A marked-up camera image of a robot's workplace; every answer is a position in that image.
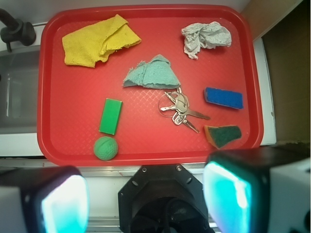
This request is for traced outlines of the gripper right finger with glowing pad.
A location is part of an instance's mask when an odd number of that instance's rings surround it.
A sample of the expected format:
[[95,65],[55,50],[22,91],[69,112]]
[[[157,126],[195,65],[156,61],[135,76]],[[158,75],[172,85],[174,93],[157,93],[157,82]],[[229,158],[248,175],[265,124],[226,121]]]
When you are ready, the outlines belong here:
[[304,147],[220,150],[207,159],[203,193],[223,233],[308,233],[311,155]]

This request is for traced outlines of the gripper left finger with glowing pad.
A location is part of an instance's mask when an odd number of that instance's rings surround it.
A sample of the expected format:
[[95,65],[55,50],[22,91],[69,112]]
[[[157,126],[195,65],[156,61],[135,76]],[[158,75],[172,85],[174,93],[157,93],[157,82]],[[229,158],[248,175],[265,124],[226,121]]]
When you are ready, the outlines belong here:
[[84,233],[88,219],[88,185],[77,168],[1,171],[2,233]]

